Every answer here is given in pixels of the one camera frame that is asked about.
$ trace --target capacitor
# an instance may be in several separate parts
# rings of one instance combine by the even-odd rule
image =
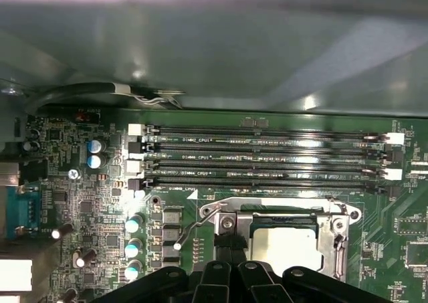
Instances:
[[[125,230],[128,233],[135,233],[140,229],[142,224],[142,217],[138,214],[131,216],[125,223]]]
[[[103,151],[106,150],[106,148],[107,148],[107,145],[102,140],[94,139],[88,142],[88,151],[91,154],[102,153]]]
[[[71,180],[76,180],[82,177],[82,173],[77,168],[72,168],[68,171],[67,176]]]
[[[22,143],[22,149],[27,153],[36,153],[40,150],[40,144],[37,141],[25,141]]]
[[[86,264],[89,264],[92,260],[94,260],[95,257],[96,257],[96,250],[91,248],[83,256],[79,257],[76,260],[76,265],[79,268],[83,268]]]
[[[69,288],[61,297],[56,301],[56,303],[71,303],[78,296],[78,291],[73,288]]]
[[[136,280],[141,273],[141,269],[142,264],[137,260],[132,260],[125,269],[125,278],[128,281]]]
[[[125,246],[125,256],[128,258],[134,258],[140,252],[142,242],[138,238],[132,238],[128,245]]]
[[[61,239],[64,236],[66,236],[67,234],[71,233],[74,230],[73,225],[70,223],[65,223],[61,226],[59,226],[58,228],[55,228],[52,233],[51,236],[53,239]]]
[[[40,131],[38,131],[37,129],[31,129],[28,132],[28,138],[31,140],[37,140],[38,138],[40,138]]]
[[[99,169],[104,167],[107,164],[107,158],[104,155],[92,155],[88,157],[88,161],[86,161],[89,168]]]

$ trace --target dimm slot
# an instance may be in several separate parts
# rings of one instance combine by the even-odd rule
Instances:
[[[362,155],[365,156],[367,151],[360,148],[304,148],[282,146],[247,146],[247,145],[230,145],[230,144],[165,144],[157,143],[155,150],[216,150],[216,151],[241,151],[247,153],[272,153],[286,152],[295,155]]]
[[[367,186],[365,184],[353,185],[353,186],[269,186],[269,185],[216,185],[209,183],[155,183],[154,189],[167,189],[174,191],[177,189],[192,190],[198,188],[211,188],[211,189],[229,189],[229,190],[249,190],[257,191],[260,193],[287,193],[289,191],[366,191]]]
[[[309,181],[309,180],[265,180],[265,179],[214,179],[214,178],[201,178],[201,177],[156,177],[154,180],[156,184],[159,183],[188,183],[188,184],[202,184],[202,185],[247,185],[247,186],[311,186],[313,188],[322,186],[347,186],[358,187],[362,183],[358,181]]]
[[[295,169],[295,170],[326,170],[326,171],[360,171],[364,165],[323,165],[323,164],[287,164],[287,163],[251,163],[246,161],[183,161],[159,160],[159,166],[208,167],[208,168],[246,168],[246,169]]]
[[[385,145],[361,140],[334,141],[331,138],[317,138],[307,140],[292,140],[272,136],[246,137],[246,136],[145,136],[146,142],[151,143],[180,143],[180,144],[240,144],[251,146],[284,146],[284,147],[330,147],[330,148],[363,148],[369,150],[384,150]]]
[[[269,130],[262,128],[240,128],[240,127],[169,127],[169,126],[160,126],[158,127],[159,134],[170,134],[170,133],[205,133],[205,134],[230,134],[231,132],[236,132],[244,135],[261,135],[266,134],[268,136],[316,136],[316,137],[342,137],[342,138],[357,138],[364,139],[366,136],[380,136],[378,132],[334,132],[334,131],[320,131],[320,130]]]
[[[145,177],[215,177],[215,178],[256,178],[256,179],[311,179],[311,180],[369,180],[362,172],[343,171],[275,171],[275,170],[248,170],[248,169],[205,169],[200,167],[157,167],[152,171],[145,171]]]
[[[268,135],[262,135],[262,134],[249,134],[249,135],[242,135],[242,134],[191,134],[186,132],[167,132],[160,135],[154,135],[154,136],[147,136],[147,138],[150,137],[161,137],[160,139],[165,138],[185,138],[186,140],[189,139],[195,139],[195,140],[208,140],[208,139],[233,139],[233,140],[273,140],[273,141],[290,141],[290,140],[311,140],[316,142],[364,142],[363,138],[344,138],[344,137],[324,137],[324,136],[316,136],[311,134],[299,134],[299,135],[286,135],[286,136],[268,136]]]
[[[360,164],[380,165],[378,161],[367,160],[360,155],[288,155],[278,153],[229,153],[219,151],[162,150],[160,153],[146,153],[144,159],[154,160],[194,160],[194,161],[249,161],[255,163],[299,163],[299,164]]]

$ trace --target green circuit board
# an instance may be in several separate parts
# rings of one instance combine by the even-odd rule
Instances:
[[[179,221],[173,223],[183,228],[199,219],[200,206],[212,201],[232,196],[307,197],[308,193],[311,197],[335,197],[363,212],[362,219],[350,226],[346,282],[393,302],[418,303],[428,300],[427,120],[251,112],[62,108],[52,109],[51,114],[61,116],[30,118],[28,122],[28,128],[40,132],[41,149],[37,153],[49,159],[49,179],[42,186],[41,232],[49,235],[53,228],[68,221],[74,224],[75,230],[71,236],[62,240],[62,262],[51,276],[48,302],[57,300],[70,287],[77,289],[81,294],[78,302],[83,303],[125,285],[127,281],[124,269],[130,259],[125,258],[124,246],[130,238],[139,238],[144,244],[139,255],[133,258],[142,264],[140,277],[161,267],[162,250],[159,247],[162,240],[159,240],[153,230],[162,226],[153,217],[162,215],[166,208],[180,213],[174,218],[179,218]],[[129,124],[146,124],[159,128],[230,128],[231,139],[237,128],[254,132],[402,132],[405,134],[405,143],[394,147],[396,154],[389,167],[402,169],[403,176],[401,180],[388,181],[376,176],[361,178],[358,175],[343,174],[327,177],[329,183],[325,186],[304,190],[299,186],[282,186],[278,180],[277,187],[269,189],[237,189],[227,185],[216,187],[201,181],[209,182],[226,174],[220,170],[215,173],[207,171],[202,175],[208,177],[202,178],[192,177],[197,175],[192,170],[188,170],[187,174],[180,174],[177,173],[180,171],[180,161],[191,161],[195,155],[202,155],[200,161],[204,161],[204,157],[230,157],[240,151],[227,151],[223,155],[221,150],[207,152],[188,148],[184,151],[172,151],[168,156],[172,160],[177,158],[177,164],[169,171],[162,172],[159,169],[158,173],[165,177],[163,183],[154,183],[149,189],[139,193],[129,193],[126,188],[128,182],[125,166],[128,156],[126,146],[129,141],[133,141],[128,137]],[[192,142],[189,137],[189,134],[184,134],[179,137],[181,142],[175,140],[170,146]],[[106,145],[103,153],[107,165],[101,169],[91,169],[87,165],[90,155],[88,142],[93,139],[104,141]],[[353,142],[344,140],[342,144],[341,148],[350,148]],[[370,147],[376,150],[381,148],[381,144],[373,143]],[[281,146],[272,148],[280,150]],[[159,152],[157,159],[162,159],[161,154]],[[144,161],[152,161],[150,157],[156,158],[149,156]],[[233,161],[247,160],[233,157]],[[348,155],[342,158],[331,156],[327,162],[334,163],[337,159],[338,162],[345,162],[344,169],[348,168],[346,166],[374,166],[376,163],[371,159],[354,159]],[[70,169],[78,169],[81,177],[70,179]],[[174,175],[184,176],[176,179]],[[245,171],[234,175],[240,175],[242,180],[248,178],[245,177],[248,175]],[[357,188],[361,185],[376,188],[381,186],[384,192],[369,192],[367,189]],[[140,213],[144,223],[131,237],[124,230],[124,222],[133,213]],[[84,251],[88,248],[97,251],[96,260],[90,266],[76,268],[73,253],[77,249]],[[208,224],[192,233],[180,251],[177,264],[191,272],[195,264],[212,260],[212,257],[213,226]]]

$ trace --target wire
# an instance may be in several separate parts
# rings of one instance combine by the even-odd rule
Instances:
[[[73,98],[79,98],[86,94],[117,94],[122,96],[131,96],[147,106],[169,102],[166,98],[156,97],[146,99],[141,96],[138,88],[133,88],[125,84],[115,84],[112,82],[91,82],[85,84],[72,84],[37,93],[29,97],[25,103],[25,112],[30,115],[36,115],[37,111],[46,104],[55,104]]]
[[[163,102],[168,102],[165,98],[153,98],[153,99],[146,99],[142,96],[133,96],[137,101],[142,102],[143,104],[146,104],[148,106],[154,106],[155,104],[160,104]]]

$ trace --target motherboard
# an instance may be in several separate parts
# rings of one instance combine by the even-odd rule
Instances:
[[[311,264],[393,302],[428,301],[426,120],[69,108],[50,114],[29,119],[24,143],[30,157],[47,159],[47,179],[27,193],[39,190],[41,199],[34,230],[58,238],[61,249],[46,302],[70,291],[77,303],[90,302],[165,266],[191,273],[213,259],[214,234],[233,222],[188,226],[224,204],[307,215],[254,220],[248,256],[271,258],[275,271],[286,252],[291,262],[281,264]],[[325,243],[315,235],[321,229],[311,229],[319,227],[314,217],[333,221]],[[302,252],[313,253],[311,262]]]

